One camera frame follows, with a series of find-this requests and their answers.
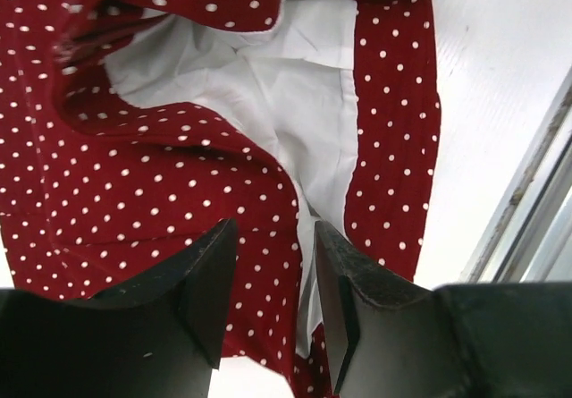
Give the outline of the red polka dot skirt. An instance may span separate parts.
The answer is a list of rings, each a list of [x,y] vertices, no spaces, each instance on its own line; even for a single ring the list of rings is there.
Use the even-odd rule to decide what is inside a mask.
[[[432,0],[1,0],[14,284],[89,298],[226,218],[223,353],[333,394],[315,223],[412,279],[441,126]]]

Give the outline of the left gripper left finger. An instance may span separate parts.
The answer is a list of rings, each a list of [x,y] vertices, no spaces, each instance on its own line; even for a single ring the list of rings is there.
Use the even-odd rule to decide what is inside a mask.
[[[4,397],[205,397],[219,367],[237,225],[87,300],[1,292]]]

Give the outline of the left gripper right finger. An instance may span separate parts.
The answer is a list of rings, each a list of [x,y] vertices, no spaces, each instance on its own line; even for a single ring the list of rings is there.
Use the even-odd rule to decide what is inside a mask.
[[[339,397],[568,397],[568,283],[429,291],[315,226],[315,265]]]

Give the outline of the aluminium rail frame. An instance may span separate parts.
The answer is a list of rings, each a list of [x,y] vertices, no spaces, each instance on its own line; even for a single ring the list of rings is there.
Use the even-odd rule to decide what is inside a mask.
[[[467,283],[571,279],[571,74],[461,273]]]

